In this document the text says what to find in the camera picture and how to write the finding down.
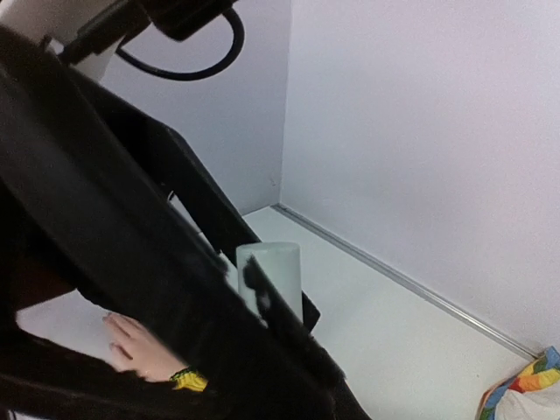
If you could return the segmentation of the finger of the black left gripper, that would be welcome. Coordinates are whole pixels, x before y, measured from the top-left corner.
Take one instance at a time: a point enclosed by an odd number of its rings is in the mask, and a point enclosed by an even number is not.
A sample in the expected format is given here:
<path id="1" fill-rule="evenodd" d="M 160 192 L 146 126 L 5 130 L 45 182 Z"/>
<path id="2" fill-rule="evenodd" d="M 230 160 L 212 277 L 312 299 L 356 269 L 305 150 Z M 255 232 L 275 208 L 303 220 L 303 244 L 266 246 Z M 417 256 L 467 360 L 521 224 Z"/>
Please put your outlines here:
<path id="1" fill-rule="evenodd" d="M 215 253 L 236 265 L 236 248 L 260 241 L 175 129 L 85 76 L 78 77 L 78 88 L 164 199 L 178 196 Z"/>
<path id="2" fill-rule="evenodd" d="M 84 287 L 201 372 L 208 419 L 333 419 L 344 375 L 256 262 L 264 323 L 226 281 L 175 194 L 164 199 L 78 88 L 80 75 L 1 30 L 2 211 L 15 257 L 33 228 Z"/>

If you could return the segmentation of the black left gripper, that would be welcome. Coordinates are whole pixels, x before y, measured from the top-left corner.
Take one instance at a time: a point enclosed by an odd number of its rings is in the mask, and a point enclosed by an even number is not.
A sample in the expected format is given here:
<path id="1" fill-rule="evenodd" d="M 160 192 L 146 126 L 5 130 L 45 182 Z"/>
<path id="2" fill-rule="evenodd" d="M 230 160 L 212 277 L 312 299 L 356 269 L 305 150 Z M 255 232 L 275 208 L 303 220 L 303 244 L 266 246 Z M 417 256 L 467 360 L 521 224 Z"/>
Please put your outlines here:
<path id="1" fill-rule="evenodd" d="M 46 419 L 208 419 L 204 395 L 118 374 L 101 360 L 20 329 L 18 259 L 1 253 L 1 408 Z"/>

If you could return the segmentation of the white nail polish cap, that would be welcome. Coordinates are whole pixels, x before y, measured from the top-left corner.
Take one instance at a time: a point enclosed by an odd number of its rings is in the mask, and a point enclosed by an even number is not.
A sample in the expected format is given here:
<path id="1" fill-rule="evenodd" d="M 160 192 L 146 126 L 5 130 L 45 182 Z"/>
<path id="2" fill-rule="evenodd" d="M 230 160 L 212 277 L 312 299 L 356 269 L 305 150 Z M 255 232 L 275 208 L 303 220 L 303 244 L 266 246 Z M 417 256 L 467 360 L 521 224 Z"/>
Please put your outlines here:
<path id="1" fill-rule="evenodd" d="M 245 283 L 242 269 L 253 256 L 276 291 L 299 321 L 303 320 L 300 247 L 294 242 L 259 242 L 236 250 L 238 293 L 246 306 L 264 323 L 257 309 L 257 296 Z"/>

